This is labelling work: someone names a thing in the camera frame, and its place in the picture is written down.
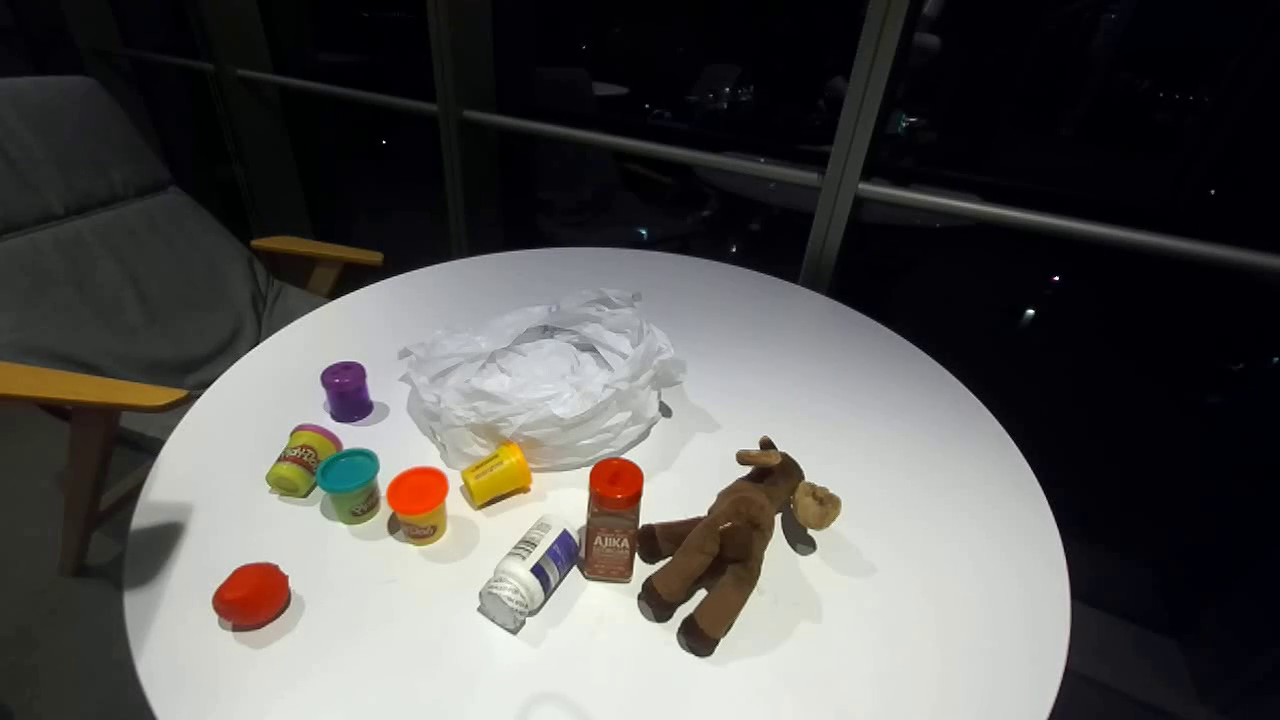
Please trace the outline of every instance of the green container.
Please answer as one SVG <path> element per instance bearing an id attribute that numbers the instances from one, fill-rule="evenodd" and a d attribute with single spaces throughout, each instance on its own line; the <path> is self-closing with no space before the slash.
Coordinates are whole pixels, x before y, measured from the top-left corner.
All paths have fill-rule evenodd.
<path id="1" fill-rule="evenodd" d="M 363 523 L 381 506 L 377 454 L 370 449 L 337 453 L 319 463 L 326 515 Z"/>

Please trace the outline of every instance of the white round table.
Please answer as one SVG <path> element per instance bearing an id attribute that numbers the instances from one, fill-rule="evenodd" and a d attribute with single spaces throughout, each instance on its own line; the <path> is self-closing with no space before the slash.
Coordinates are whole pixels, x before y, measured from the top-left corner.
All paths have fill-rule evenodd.
<path id="1" fill-rule="evenodd" d="M 319 368 L 363 361 L 381 410 L 327 423 L 387 478 L 442 463 L 407 415 L 398 351 L 580 288 L 640 288 L 689 364 L 629 454 L 644 515 L 699 515 L 773 435 L 843 495 L 816 557 L 775 537 L 762 586 L 711 658 L 649 623 L 631 582 L 570 574 L 508 637 L 475 611 L 495 561 L 540 515 L 580 523 L 589 470 L 538 470 L 528 495 L 469 506 L 407 547 L 279 498 L 264 470 L 292 423 L 327 423 Z M 225 631 L 211 586 L 275 561 L 292 609 Z M 230 368 L 169 435 L 132 515 L 128 643 L 160 720 L 657 720 L 657 714 L 1049 714 L 1068 654 L 1068 569 L 1051 506 L 1007 432 L 938 361 L 807 288 L 663 251 L 502 251 L 352 290 Z"/>

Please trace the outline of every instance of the toy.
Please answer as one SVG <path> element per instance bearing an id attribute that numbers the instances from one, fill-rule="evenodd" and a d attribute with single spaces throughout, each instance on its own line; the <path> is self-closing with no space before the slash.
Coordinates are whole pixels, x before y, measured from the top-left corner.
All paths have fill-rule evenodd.
<path id="1" fill-rule="evenodd" d="M 239 562 L 218 592 L 211 592 L 211 611 L 225 618 L 234 631 L 255 631 L 286 617 L 292 602 L 289 574 L 279 562 Z"/>
<path id="2" fill-rule="evenodd" d="M 381 506 L 377 488 L 381 458 L 370 449 L 346 449 L 327 454 L 316 470 L 316 484 L 326 492 L 319 510 L 339 523 L 363 523 Z"/>
<path id="3" fill-rule="evenodd" d="M 327 364 L 319 388 L 337 423 L 360 423 L 372 410 L 370 372 L 356 361 Z"/>
<path id="4" fill-rule="evenodd" d="M 534 469 L 521 445 L 495 445 L 494 454 L 466 469 L 466 498 L 488 506 L 506 495 L 528 492 Z"/>
<path id="5" fill-rule="evenodd" d="M 311 495 L 319 463 L 327 454 L 337 454 L 339 449 L 346 449 L 346 441 L 337 441 L 327 428 L 296 423 L 289 432 L 286 453 L 269 469 L 274 492 L 279 492 L 279 495 Z"/>
<path id="6" fill-rule="evenodd" d="M 407 543 L 436 543 L 450 531 L 450 476 L 442 469 L 406 469 L 387 484 L 392 537 Z"/>
<path id="7" fill-rule="evenodd" d="M 779 515 L 786 537 L 800 557 L 816 552 L 807 531 L 827 529 L 839 515 L 839 495 L 807 484 L 806 469 L 775 453 L 767 435 L 755 453 L 735 453 L 735 458 L 753 470 L 733 478 L 710 515 L 640 523 L 640 561 L 670 561 L 640 582 L 636 598 L 649 618 L 672 618 L 696 586 L 710 586 L 677 631 L 682 649 L 692 654 L 711 654 L 745 611 L 773 541 L 773 515 Z"/>

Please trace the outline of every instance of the teddy bear ear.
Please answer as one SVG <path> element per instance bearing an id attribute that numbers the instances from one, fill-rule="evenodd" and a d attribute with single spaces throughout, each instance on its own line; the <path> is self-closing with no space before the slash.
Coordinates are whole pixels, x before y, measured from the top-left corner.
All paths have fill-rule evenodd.
<path id="1" fill-rule="evenodd" d="M 794 543 L 797 557 L 813 557 L 816 552 L 816 541 L 813 531 L 800 523 L 797 506 L 789 502 L 786 506 L 786 541 Z"/>
<path id="2" fill-rule="evenodd" d="M 775 449 L 765 449 L 765 453 L 735 453 L 735 458 L 747 469 L 775 469 L 786 454 Z"/>

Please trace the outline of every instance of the yellow container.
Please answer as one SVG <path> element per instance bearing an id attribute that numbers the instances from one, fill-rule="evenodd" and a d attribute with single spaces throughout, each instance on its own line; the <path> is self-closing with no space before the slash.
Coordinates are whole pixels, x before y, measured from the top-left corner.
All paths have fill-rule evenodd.
<path id="1" fill-rule="evenodd" d="M 289 432 L 286 453 L 275 454 L 275 463 L 269 469 L 269 484 L 279 495 L 311 495 L 316 488 L 316 470 L 327 454 L 337 454 L 346 445 L 319 428 L 319 423 L 296 423 Z"/>
<path id="2" fill-rule="evenodd" d="M 534 484 L 534 469 L 521 445 L 502 445 L 494 454 L 466 469 L 466 498 L 474 506 L 528 492 L 528 484 Z"/>

